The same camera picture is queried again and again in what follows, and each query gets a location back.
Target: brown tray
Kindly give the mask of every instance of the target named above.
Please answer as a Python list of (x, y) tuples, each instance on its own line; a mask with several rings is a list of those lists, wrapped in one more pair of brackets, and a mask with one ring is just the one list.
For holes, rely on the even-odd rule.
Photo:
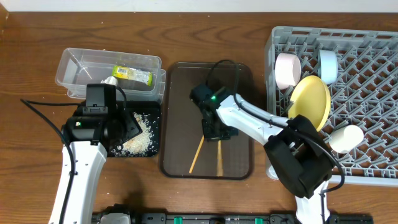
[[(216, 176), (217, 142), (204, 142), (192, 174), (189, 169), (195, 157), (200, 139), (202, 115), (189, 99), (191, 89), (204, 83), (213, 63), (176, 63), (169, 71), (164, 111), (167, 120), (163, 133), (164, 142), (160, 152), (160, 169), (169, 177), (201, 179), (236, 179), (250, 176), (253, 170), (253, 141), (239, 132), (231, 140), (222, 141), (222, 177)], [(239, 65), (240, 79), (238, 93), (250, 101), (253, 96), (253, 80), (250, 69)], [(234, 67), (222, 64), (213, 72), (209, 81), (215, 90), (227, 86), (232, 90)]]

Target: yellow plate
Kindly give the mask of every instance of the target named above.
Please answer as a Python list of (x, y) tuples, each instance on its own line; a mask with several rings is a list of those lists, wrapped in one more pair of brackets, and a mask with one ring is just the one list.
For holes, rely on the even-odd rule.
[(293, 105), (288, 111), (289, 118), (300, 114), (308, 118), (317, 131), (322, 129), (330, 112), (330, 92), (320, 78), (305, 77), (294, 88), (290, 100)]

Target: chopstick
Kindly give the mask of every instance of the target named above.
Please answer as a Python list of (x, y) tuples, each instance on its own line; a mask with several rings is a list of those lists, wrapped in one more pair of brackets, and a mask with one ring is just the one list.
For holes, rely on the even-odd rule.
[(223, 170), (223, 156), (221, 155), (221, 140), (218, 140), (217, 147), (217, 177), (222, 177), (224, 175)]
[(200, 149), (201, 149), (201, 145), (203, 144), (203, 141), (204, 141), (204, 140), (205, 140), (205, 136), (202, 136), (202, 137), (201, 137), (201, 140), (200, 140), (200, 143), (199, 143), (199, 146), (198, 146), (198, 149), (197, 149), (197, 153), (195, 154), (195, 157), (193, 158), (192, 165), (191, 165), (191, 169), (189, 169), (189, 173), (190, 173), (190, 174), (192, 173), (193, 168), (194, 168), (195, 164), (197, 163), (197, 159), (198, 159), (198, 156), (199, 156), (199, 152), (200, 152)]

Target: dish rack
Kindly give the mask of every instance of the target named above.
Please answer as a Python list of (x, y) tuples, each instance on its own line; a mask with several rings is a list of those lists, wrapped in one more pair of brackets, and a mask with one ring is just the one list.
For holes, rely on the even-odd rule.
[[(333, 152), (347, 184), (398, 186), (398, 32), (275, 27), (266, 47), (267, 111), (287, 114), (294, 87), (275, 84), (275, 60), (295, 54), (302, 78), (318, 75), (319, 50), (334, 51), (337, 81), (329, 85), (331, 110), (320, 131), (325, 142), (349, 124), (359, 126), (364, 140), (348, 154)], [(340, 181), (334, 175), (330, 182)]]

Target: clear plastic container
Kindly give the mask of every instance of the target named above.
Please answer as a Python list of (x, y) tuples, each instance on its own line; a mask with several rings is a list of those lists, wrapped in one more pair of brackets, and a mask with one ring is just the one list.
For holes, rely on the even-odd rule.
[(115, 65), (153, 74), (150, 86), (133, 82), (123, 88), (128, 100), (162, 102), (166, 75), (165, 70), (160, 69), (161, 59), (156, 56), (68, 48), (63, 51), (55, 83), (67, 88), (69, 97), (85, 99), (86, 85), (101, 83), (110, 77)]

